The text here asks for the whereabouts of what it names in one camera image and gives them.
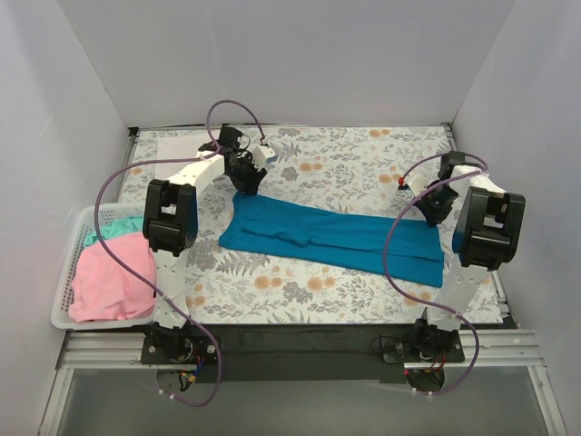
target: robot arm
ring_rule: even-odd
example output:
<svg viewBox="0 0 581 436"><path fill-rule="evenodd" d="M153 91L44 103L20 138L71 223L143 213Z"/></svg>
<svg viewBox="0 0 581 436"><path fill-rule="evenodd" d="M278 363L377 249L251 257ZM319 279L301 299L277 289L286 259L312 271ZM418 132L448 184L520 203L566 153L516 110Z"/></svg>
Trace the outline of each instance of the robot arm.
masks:
<svg viewBox="0 0 581 436"><path fill-rule="evenodd" d="M212 155L212 143L200 147L199 162L190 163L168 180L152 180L147 189L143 235L149 240L156 267L157 285L164 289L166 298L187 312L185 270L190 247L198 232L197 201L203 190L216 178L227 175L242 193L254 195L267 171L267 162L276 160L276 154L267 144L249 144L241 147L242 132L223 126L218 143L220 154ZM166 347L181 349L176 335L185 320L162 298L157 299L153 313L153 335Z"/></svg>
<svg viewBox="0 0 581 436"><path fill-rule="evenodd" d="M441 157L437 183L459 175L473 173L474 164L465 161L461 152ZM419 195L428 186L421 176L409 177L408 186ZM463 314L476 294L478 286L502 263L512 260L517 250L525 198L507 193L488 179L486 174L467 177L438 188L418 202L428 225L442 223L458 197L464 203L452 239L450 271L435 302ZM449 352L455 341L460 321L456 314L429 306L417 321L418 343L424 354Z"/></svg>

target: white plastic basket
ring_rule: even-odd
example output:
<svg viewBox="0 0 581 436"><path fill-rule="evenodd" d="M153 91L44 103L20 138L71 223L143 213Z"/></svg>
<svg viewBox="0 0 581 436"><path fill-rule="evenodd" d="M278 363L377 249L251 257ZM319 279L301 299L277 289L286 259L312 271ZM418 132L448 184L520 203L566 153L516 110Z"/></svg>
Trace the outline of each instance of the white plastic basket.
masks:
<svg viewBox="0 0 581 436"><path fill-rule="evenodd" d="M58 289L54 297L53 312L51 314L54 327L65 330L121 329L151 322L153 315L134 320L91 322L75 322L69 317L69 306L74 301L71 282L74 278L76 263L83 250L84 238L87 234L94 231L93 214L93 206L84 209L79 214L74 227L74 238L64 261L63 271L61 272ZM143 203L106 203L99 207L99 224L105 225L114 220L135 215L143 215Z"/></svg>

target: floral pattern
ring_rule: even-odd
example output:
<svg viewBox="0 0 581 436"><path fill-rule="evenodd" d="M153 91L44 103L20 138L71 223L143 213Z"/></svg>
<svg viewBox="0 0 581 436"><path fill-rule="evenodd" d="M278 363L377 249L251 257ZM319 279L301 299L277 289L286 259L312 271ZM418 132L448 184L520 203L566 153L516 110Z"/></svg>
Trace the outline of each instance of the floral pattern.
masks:
<svg viewBox="0 0 581 436"><path fill-rule="evenodd" d="M253 141L255 128L242 127ZM193 130L141 131L134 162L155 159L157 139ZM398 191L398 178L416 161L448 150L441 127L315 128L268 127L278 154L267 168L260 193L287 202L338 213L395 216L410 200ZM437 161L416 171L434 179ZM123 184L122 202L144 202L154 165L134 168ZM199 322L414 322L423 307L395 292L377 274L320 263L222 249L218 238L232 217L235 189L228 178L209 186L200 199L199 233L190 251L187 303ZM461 204L440 226L445 273L452 258L451 238ZM421 218L411 211L407 218ZM397 281L423 299L438 290ZM469 306L472 322L501 322L497 290L487 279Z"/></svg>

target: pink cloth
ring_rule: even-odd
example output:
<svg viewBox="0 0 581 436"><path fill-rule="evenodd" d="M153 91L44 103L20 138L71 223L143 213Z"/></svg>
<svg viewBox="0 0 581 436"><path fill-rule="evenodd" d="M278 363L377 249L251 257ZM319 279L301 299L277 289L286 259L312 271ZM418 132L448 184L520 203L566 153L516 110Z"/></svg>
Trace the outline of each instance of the pink cloth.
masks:
<svg viewBox="0 0 581 436"><path fill-rule="evenodd" d="M141 232L111 239L107 245L135 271L155 283L155 262ZM114 261L100 243L81 253L71 288L74 303L69 307L69 316L76 322L145 318L155 305L152 288Z"/></svg>

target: teal shirt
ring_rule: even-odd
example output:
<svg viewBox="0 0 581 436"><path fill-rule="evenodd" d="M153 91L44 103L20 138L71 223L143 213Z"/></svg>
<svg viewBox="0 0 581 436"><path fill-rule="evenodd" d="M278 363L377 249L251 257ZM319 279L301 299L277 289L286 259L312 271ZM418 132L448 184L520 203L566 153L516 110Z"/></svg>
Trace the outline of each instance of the teal shirt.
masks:
<svg viewBox="0 0 581 436"><path fill-rule="evenodd" d="M142 216L129 216L122 220L115 220L110 224L101 226L101 234L105 240L123 236L127 233L136 233L143 230ZM83 247L87 248L99 241L96 232L90 232L83 241Z"/></svg>
<svg viewBox="0 0 581 436"><path fill-rule="evenodd" d="M383 274L383 246L393 218L334 213L261 195L236 193L233 202L234 216L219 240L224 248ZM393 277L442 286L438 228L402 220L388 257Z"/></svg>

